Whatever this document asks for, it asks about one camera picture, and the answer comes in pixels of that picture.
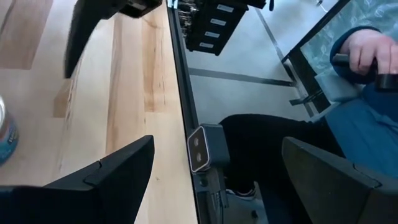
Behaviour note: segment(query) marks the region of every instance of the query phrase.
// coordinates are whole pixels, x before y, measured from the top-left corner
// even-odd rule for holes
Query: wooden table
[[[75,0],[0,2],[0,95],[20,142],[1,185],[45,185],[154,135],[136,223],[197,223],[166,3],[94,31],[72,80],[63,54]]]

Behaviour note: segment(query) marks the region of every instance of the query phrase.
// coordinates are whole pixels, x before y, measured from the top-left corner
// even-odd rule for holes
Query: white label
[[[219,19],[211,19],[210,22],[211,22],[212,24],[217,24],[217,25],[220,25],[220,26],[225,26],[225,24],[226,24],[225,21],[221,21],[221,20],[219,20]]]
[[[205,35],[208,36],[208,37],[214,37],[214,38],[219,38],[220,37],[219,34],[216,34],[216,33],[213,33],[213,32],[205,32]]]
[[[200,42],[199,46],[200,47],[206,47],[206,48],[213,48],[214,47],[213,44],[207,44],[207,43],[203,43],[203,42]]]
[[[219,4],[217,6],[217,9],[222,10],[222,11],[226,11],[226,12],[233,12],[234,11],[234,8],[229,7],[229,6],[224,6],[222,4]]]

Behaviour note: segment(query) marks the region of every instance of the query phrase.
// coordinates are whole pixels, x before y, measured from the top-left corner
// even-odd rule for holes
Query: jacket sleeve
[[[344,42],[348,39],[348,37],[355,33],[356,31],[362,30],[362,29],[372,29],[372,30],[376,30],[379,31],[379,29],[376,29],[374,27],[369,27],[369,26],[360,26],[360,27],[355,27],[350,29],[348,32],[346,32],[345,34],[343,34],[333,45],[333,47],[331,48],[331,52],[330,52],[330,63],[332,58],[340,51],[341,47],[343,46]],[[339,66],[333,66],[333,68],[335,69],[336,73],[345,78],[346,80],[348,80],[351,83],[355,83],[355,84],[368,84],[368,83],[372,83],[374,82],[375,78],[376,78],[376,73],[374,72],[369,72],[367,75],[360,75],[357,73],[352,72],[349,67],[339,67]]]

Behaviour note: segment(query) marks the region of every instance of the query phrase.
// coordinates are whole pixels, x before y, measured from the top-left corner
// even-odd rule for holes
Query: floor
[[[326,14],[337,0],[280,0],[273,12],[250,7],[220,56],[186,50],[199,123],[219,123],[239,113],[258,113],[309,120],[294,87],[264,84],[291,82],[280,60]],[[251,209],[232,203],[227,223],[255,223]]]

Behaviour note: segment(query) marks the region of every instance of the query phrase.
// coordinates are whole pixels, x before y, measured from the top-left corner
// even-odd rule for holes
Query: person
[[[339,105],[316,123],[260,114],[238,114],[220,123],[229,148],[224,170],[227,192],[250,200],[259,184],[269,223],[311,223],[282,159],[282,140],[290,136],[320,149],[398,177],[398,94],[378,93],[378,74],[398,74],[398,45],[373,27],[356,27],[340,37],[330,58],[349,54],[349,68],[335,71],[351,83],[365,84],[360,98]]]

